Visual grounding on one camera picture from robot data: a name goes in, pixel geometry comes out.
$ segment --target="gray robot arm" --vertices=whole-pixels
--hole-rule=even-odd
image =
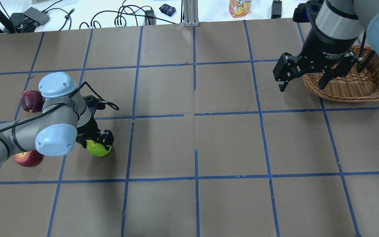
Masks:
[[[273,69],[280,91],[307,73],[325,72],[318,83],[322,90],[331,80],[345,77],[357,60],[350,48],[364,29],[379,56],[379,0],[311,0],[305,6],[312,28],[301,53],[283,53]]]
[[[63,156],[71,152],[76,141],[86,147],[86,140],[94,140],[109,149],[113,143],[111,132],[99,130],[93,117],[96,108],[89,107],[68,74],[55,72],[45,76],[39,90],[46,98],[42,117],[0,124],[0,130],[12,126],[0,131],[0,165],[12,155],[29,150],[45,156]],[[86,99],[97,104],[93,96]]]

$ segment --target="wicker basket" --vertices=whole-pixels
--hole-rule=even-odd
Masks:
[[[359,54],[359,45],[352,47],[355,55]],[[364,47],[364,60],[371,52],[370,47]],[[353,66],[345,78],[336,78],[328,83],[324,90],[318,88],[320,74],[305,74],[304,84],[307,89],[318,97],[337,102],[365,102],[379,100],[379,57],[375,54],[366,68],[357,73],[357,64]]]

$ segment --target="orange snack bag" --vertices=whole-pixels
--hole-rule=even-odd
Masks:
[[[233,17],[241,17],[247,15],[251,9],[252,0],[230,0],[229,13]]]

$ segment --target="apple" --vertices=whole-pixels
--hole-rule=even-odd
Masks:
[[[34,167],[43,160],[43,155],[37,150],[31,150],[14,155],[14,161],[24,167]]]
[[[38,91],[25,90],[21,93],[20,104],[24,111],[36,113],[41,112],[44,98]]]
[[[109,150],[106,150],[102,144],[96,143],[92,140],[87,140],[87,150],[94,156],[105,156],[110,152],[111,149],[112,147],[109,147]]]

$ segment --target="white floor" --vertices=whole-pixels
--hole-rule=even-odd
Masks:
[[[57,0],[1,0],[7,12],[11,15],[14,12],[24,12],[29,7],[34,7],[39,10],[43,10],[50,6]],[[272,0],[251,0],[252,9],[250,13],[241,18],[233,18],[228,11],[229,0],[199,0],[198,11],[200,21],[233,21],[241,19],[268,19],[271,16]],[[299,3],[304,3],[307,0],[282,0],[283,11],[282,18],[292,18],[293,10]],[[177,13],[172,17],[169,17],[160,12],[159,7],[164,3],[169,4],[176,8]],[[127,0],[125,5],[137,5],[137,6],[152,6],[155,15],[158,18],[166,19],[172,22],[180,22],[181,12],[181,0]],[[81,22],[86,21],[90,23],[91,18],[98,12],[104,10],[117,11],[122,5],[122,0],[63,0],[53,6],[56,8],[62,8],[69,12],[71,9],[75,9],[72,13],[72,28],[78,29]],[[65,13],[61,10],[51,11],[49,14],[51,20],[44,26],[38,27],[36,31],[54,31],[59,30],[65,21]],[[113,19],[115,13],[101,13],[95,20],[100,22],[103,28],[114,27]],[[126,16],[127,25],[136,25],[135,18],[133,16]],[[138,17],[138,24],[143,24],[143,17]],[[167,22],[157,20],[156,24],[169,24]]]

